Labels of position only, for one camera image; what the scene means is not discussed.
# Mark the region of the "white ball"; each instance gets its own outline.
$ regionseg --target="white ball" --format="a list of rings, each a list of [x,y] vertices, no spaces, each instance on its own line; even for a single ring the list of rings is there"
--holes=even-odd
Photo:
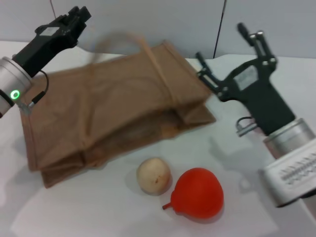
[[[171,173],[166,162],[160,158],[145,160],[137,169],[137,183],[150,194],[159,194],[168,186]]]

